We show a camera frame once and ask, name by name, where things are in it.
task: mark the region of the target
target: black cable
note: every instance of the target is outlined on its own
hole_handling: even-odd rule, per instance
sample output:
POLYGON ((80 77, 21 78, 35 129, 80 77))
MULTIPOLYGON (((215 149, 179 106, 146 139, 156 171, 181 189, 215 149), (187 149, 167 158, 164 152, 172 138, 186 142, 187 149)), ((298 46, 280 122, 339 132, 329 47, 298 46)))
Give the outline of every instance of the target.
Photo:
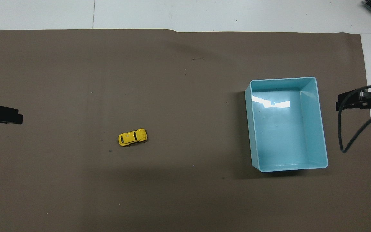
POLYGON ((350 142, 347 144, 346 148, 343 149, 343 142, 342 142, 342 137, 341 137, 341 112, 343 110, 343 107, 344 105, 346 104, 346 101, 355 93, 359 92, 359 91, 362 91, 362 90, 366 90, 366 89, 370 89, 371 88, 371 85, 367 85, 365 87, 361 87, 361 88, 358 88, 358 89, 355 89, 353 91, 351 91, 349 94, 346 95, 346 97, 343 99, 343 101, 340 103, 340 106, 339 106, 339 114, 338 114, 338 120, 337 120, 337 126, 338 126, 338 135, 339 135, 339 145, 340 145, 340 150, 343 152, 343 153, 346 153, 349 148, 352 146, 353 142, 356 140, 356 138, 360 135, 360 133, 371 123, 371 118, 369 120, 367 120, 359 129, 358 131, 355 133, 355 135, 353 135, 352 139, 350 140, 350 142))

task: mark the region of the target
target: light blue tray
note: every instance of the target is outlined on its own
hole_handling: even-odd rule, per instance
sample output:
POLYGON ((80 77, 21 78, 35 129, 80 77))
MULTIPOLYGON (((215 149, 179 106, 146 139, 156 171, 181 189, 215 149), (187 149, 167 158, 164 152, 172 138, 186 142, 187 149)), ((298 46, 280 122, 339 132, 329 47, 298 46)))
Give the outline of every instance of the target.
POLYGON ((253 80, 245 95, 254 167, 261 172, 327 167, 316 78, 253 80))

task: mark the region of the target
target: rectangular container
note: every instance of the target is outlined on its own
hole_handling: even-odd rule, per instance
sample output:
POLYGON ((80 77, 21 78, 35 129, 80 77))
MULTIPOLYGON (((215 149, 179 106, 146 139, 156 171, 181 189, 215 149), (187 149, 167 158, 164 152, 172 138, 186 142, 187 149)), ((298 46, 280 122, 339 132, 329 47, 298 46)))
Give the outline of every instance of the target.
POLYGON ((327 167, 316 78, 252 80, 245 95, 254 167, 261 172, 327 167))

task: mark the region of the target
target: yellow toy car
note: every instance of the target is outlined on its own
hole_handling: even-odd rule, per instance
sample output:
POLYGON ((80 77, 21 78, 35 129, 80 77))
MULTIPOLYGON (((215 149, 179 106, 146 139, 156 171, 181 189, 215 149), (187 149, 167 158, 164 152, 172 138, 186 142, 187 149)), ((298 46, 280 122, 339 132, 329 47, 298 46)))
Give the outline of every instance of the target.
POLYGON ((118 143, 121 146, 127 146, 138 141, 146 141, 147 133, 144 128, 138 129, 136 131, 131 131, 118 136, 118 143))

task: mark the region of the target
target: brown mat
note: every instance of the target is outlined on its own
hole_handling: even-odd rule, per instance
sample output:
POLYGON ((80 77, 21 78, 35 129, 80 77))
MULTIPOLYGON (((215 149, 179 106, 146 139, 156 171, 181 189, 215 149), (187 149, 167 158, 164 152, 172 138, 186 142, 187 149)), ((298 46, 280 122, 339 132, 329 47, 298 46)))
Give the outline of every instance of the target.
MULTIPOLYGON (((24 115, 0 125, 0 231, 371 231, 371 128, 342 154, 334 104, 364 85, 358 34, 0 31, 0 105, 24 115), (303 76, 329 166, 260 173, 243 91, 303 76)), ((345 140, 368 118, 345 110, 345 140)))

